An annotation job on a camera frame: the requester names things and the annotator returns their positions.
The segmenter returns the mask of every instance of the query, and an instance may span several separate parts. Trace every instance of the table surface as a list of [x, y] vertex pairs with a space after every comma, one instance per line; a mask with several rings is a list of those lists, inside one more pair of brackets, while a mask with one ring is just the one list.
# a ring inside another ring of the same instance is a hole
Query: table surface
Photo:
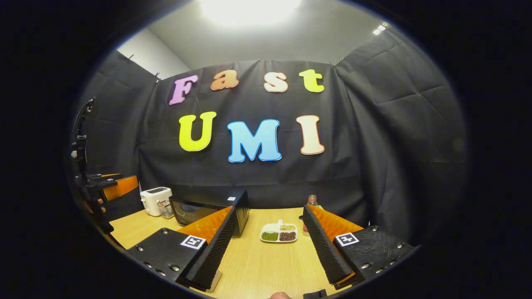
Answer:
[[[218, 268], [222, 275], [212, 293], [197, 292], [219, 299], [266, 299], [273, 293], [285, 292], [292, 299], [322, 289], [327, 295], [335, 290], [325, 276], [310, 237], [303, 236], [303, 221], [298, 217], [303, 208], [250, 209], [240, 237], [233, 237]], [[290, 243], [266, 243], [259, 239], [267, 223], [292, 223], [297, 226], [297, 240]], [[179, 230], [183, 225], [174, 218], [153, 217], [144, 210], [111, 221], [113, 237], [131, 248], [157, 230], [166, 227]]]

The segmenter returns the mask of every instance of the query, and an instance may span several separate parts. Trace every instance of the white ceiling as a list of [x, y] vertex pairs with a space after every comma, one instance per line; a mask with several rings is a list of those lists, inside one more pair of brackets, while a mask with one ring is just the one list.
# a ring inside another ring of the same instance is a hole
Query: white ceiling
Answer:
[[339, 56], [345, 57], [371, 38], [381, 23], [376, 16], [340, 1], [302, 0], [277, 24], [231, 27], [204, 16], [201, 0], [193, 0], [151, 24], [149, 30], [194, 70], [255, 59], [336, 64]]

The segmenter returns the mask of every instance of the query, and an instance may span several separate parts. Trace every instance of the colorful foam letter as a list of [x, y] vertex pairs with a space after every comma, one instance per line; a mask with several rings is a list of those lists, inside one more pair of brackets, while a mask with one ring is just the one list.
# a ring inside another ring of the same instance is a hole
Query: colorful foam letter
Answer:
[[260, 123], [255, 136], [253, 136], [243, 121], [235, 121], [227, 124], [227, 128], [231, 131], [232, 136], [231, 156], [229, 156], [229, 162], [239, 163], [246, 159], [242, 154], [242, 147], [251, 161], [255, 160], [259, 147], [262, 148], [259, 160], [280, 160], [282, 156], [277, 150], [278, 126], [278, 120], [265, 119]]
[[282, 93], [288, 90], [288, 83], [285, 82], [286, 75], [283, 73], [269, 72], [264, 75], [264, 89], [271, 93]]
[[211, 142], [212, 119], [216, 117], [216, 112], [209, 111], [202, 113], [199, 118], [203, 119], [202, 135], [199, 140], [192, 140], [192, 122], [196, 120], [195, 115], [185, 115], [179, 119], [181, 128], [179, 129], [179, 145], [188, 152], [197, 152], [206, 148]]
[[305, 84], [305, 88], [310, 92], [320, 93], [325, 89], [323, 85], [318, 85], [317, 82], [317, 79], [322, 79], [323, 76], [321, 74], [316, 73], [313, 69], [301, 72], [300, 77], [303, 77], [303, 83]]
[[214, 76], [214, 78], [216, 80], [213, 83], [211, 83], [212, 90], [219, 90], [222, 88], [231, 88], [231, 87], [237, 86], [238, 84], [235, 70], [226, 70], [223, 72], [219, 72], [216, 74], [216, 76]]
[[301, 153], [304, 155], [316, 155], [325, 151], [325, 147], [320, 143], [320, 136], [318, 135], [319, 120], [320, 118], [316, 115], [302, 115], [296, 118], [303, 132]]
[[176, 88], [173, 90], [173, 96], [169, 105], [175, 105], [183, 102], [185, 100], [185, 97], [183, 97], [183, 92], [188, 95], [190, 92], [190, 89], [192, 88], [192, 83], [195, 83], [198, 81], [198, 75], [190, 76], [187, 78], [176, 80]]

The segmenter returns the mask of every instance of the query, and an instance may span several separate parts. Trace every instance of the black backdrop curtain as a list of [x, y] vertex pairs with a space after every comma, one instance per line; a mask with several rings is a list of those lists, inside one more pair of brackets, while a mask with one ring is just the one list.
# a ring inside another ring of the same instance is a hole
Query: black backdrop curtain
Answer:
[[[211, 90], [213, 76], [229, 69], [237, 71], [239, 84]], [[307, 69], [323, 75], [318, 79], [323, 92], [305, 89], [298, 73]], [[286, 92], [264, 89], [263, 77], [271, 71], [287, 76]], [[192, 75], [199, 80], [184, 102], [169, 105], [175, 80]], [[316, 194], [326, 210], [361, 226], [370, 220], [415, 244], [445, 217], [463, 185], [458, 101], [431, 60], [392, 30], [334, 66], [261, 60], [206, 67], [157, 83], [150, 74], [142, 76], [151, 81], [120, 96], [102, 92], [92, 124], [99, 141], [92, 141], [89, 155], [93, 170], [138, 174], [143, 189], [167, 186], [179, 195], [244, 187], [253, 208], [299, 207]], [[217, 113], [209, 146], [185, 151], [178, 141], [179, 118], [197, 117], [192, 129], [197, 140], [199, 115], [207, 111]], [[295, 119], [307, 114], [320, 117], [321, 154], [300, 153], [302, 131]], [[282, 159], [230, 163], [227, 124], [244, 121], [255, 133], [265, 119], [279, 120]], [[115, 201], [124, 210], [116, 215], [142, 209], [138, 191], [131, 194]]]

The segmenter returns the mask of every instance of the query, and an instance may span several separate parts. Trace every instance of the white toaster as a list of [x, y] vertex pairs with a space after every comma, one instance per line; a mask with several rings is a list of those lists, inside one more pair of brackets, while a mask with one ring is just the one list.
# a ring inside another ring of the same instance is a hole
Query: white toaster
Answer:
[[159, 207], [170, 204], [170, 196], [172, 196], [170, 188], [157, 187], [140, 192], [140, 201], [142, 201], [146, 213], [157, 217], [161, 215]]

